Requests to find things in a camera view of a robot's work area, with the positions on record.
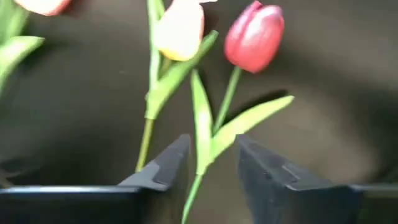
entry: black object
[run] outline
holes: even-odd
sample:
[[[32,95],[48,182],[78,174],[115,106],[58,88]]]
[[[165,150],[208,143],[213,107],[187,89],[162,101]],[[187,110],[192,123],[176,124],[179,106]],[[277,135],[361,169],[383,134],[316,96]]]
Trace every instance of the black object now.
[[[183,165],[189,150],[190,138],[183,135],[142,171],[117,186],[2,189],[0,223],[164,223],[161,214],[167,210],[167,218],[175,215],[179,222],[182,209],[173,204],[175,199],[170,194],[176,179],[187,180]],[[183,190],[177,190],[185,196]],[[159,206],[162,200],[167,205]],[[153,220],[153,213],[160,222]]]
[[[239,177],[254,223],[398,223],[397,186],[335,185],[246,136],[237,142]]]

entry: yellow tulip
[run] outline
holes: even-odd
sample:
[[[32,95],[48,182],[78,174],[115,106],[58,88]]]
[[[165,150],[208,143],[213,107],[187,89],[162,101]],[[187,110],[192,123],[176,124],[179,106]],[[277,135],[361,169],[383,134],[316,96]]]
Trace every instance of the yellow tulip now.
[[[154,30],[154,45],[169,59],[186,61],[199,49],[205,15],[199,0],[174,0]]]

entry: tulip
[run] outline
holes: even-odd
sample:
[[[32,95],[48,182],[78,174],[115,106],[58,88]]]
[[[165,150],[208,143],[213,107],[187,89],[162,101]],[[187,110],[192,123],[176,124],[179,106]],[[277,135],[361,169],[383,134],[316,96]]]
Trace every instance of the tulip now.
[[[224,46],[225,55],[242,69],[259,72],[277,52],[283,31],[282,9],[254,1],[230,28]]]
[[[55,16],[70,3],[71,0],[15,0],[24,9],[44,16]]]
[[[167,58],[191,59],[199,49],[205,15],[199,0],[174,0],[155,26],[154,45]]]

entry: dark background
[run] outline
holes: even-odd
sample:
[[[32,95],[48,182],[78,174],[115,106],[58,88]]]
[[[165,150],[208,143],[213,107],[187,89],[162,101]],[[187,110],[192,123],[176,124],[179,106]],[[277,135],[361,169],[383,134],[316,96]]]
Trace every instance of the dark background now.
[[[216,113],[232,65],[224,37],[249,0],[204,4],[220,37],[200,64]],[[287,90],[286,109],[250,137],[339,183],[390,181],[398,166],[396,1],[278,0],[285,35],[271,65],[244,73],[230,117]],[[32,15],[28,34],[46,38],[8,80],[0,99],[0,161],[43,167],[17,184],[117,184],[133,173],[144,128],[149,39],[145,0],[75,0],[57,17]],[[186,79],[155,123],[153,158],[193,135]],[[249,212],[226,151],[209,169],[190,223],[247,223]]]

